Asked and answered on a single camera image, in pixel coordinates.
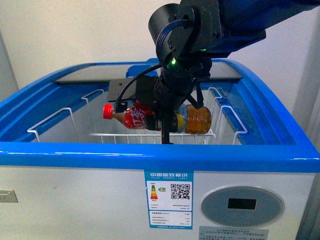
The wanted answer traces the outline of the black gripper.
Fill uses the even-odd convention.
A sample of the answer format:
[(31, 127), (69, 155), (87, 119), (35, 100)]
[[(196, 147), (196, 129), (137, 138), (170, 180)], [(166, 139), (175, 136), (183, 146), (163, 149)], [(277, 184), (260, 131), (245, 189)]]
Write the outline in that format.
[(191, 111), (183, 105), (185, 100), (195, 109), (200, 106), (200, 85), (191, 76), (175, 77), (168, 71), (159, 77), (143, 75), (137, 79), (136, 99), (161, 120), (161, 143), (170, 145), (170, 132), (187, 128)]

